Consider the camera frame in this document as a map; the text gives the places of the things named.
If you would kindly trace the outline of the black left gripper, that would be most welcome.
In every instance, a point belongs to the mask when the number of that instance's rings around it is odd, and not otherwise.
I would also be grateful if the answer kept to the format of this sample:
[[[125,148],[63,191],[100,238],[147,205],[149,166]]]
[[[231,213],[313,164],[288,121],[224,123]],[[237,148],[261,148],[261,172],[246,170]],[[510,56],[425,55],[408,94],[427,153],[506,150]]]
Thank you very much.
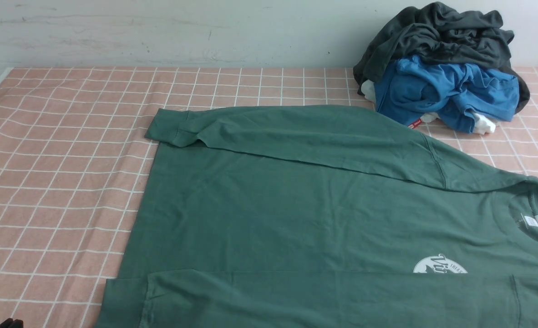
[[[0,328],[23,328],[24,322],[20,319],[6,319],[0,323]]]

